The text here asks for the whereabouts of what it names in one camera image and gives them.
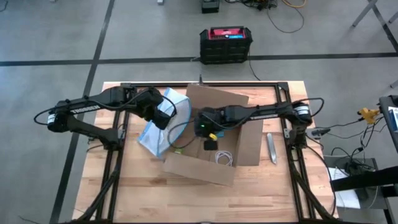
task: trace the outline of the cardboard box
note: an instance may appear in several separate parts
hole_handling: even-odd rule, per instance
[[[198,110],[206,106],[219,108],[228,105],[247,106],[249,97],[221,91],[207,86],[189,85],[186,95],[192,104],[194,117]],[[190,123],[175,145],[182,146],[195,137],[193,123]],[[236,166],[258,166],[262,139],[262,120],[250,121],[241,127],[225,130],[224,136],[218,138],[218,150],[228,151],[233,155],[233,165],[226,166],[228,159],[222,157],[219,164],[215,162],[217,151],[205,151],[203,139],[196,137],[182,154],[167,152],[164,171],[184,177],[204,180],[215,184],[232,186]]]

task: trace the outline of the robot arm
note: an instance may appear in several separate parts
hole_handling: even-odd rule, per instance
[[[99,95],[84,96],[76,100],[59,101],[49,111],[47,128],[56,133],[71,131],[84,134],[92,138],[98,138],[109,149],[119,145],[119,134],[116,129],[102,129],[77,120],[74,115],[107,109],[111,111],[125,111],[138,115],[146,121],[153,121],[159,129],[165,129],[172,116],[157,109],[164,97],[154,88],[149,87],[138,91],[130,83],[122,83],[105,90]]]
[[[292,123],[290,131],[291,145],[304,147],[305,130],[312,124],[312,117],[308,104],[301,101],[276,103],[264,106],[225,106],[222,108],[203,108],[194,121],[195,135],[206,138],[205,150],[217,150],[213,136],[225,129],[233,129],[258,119],[284,118]]]

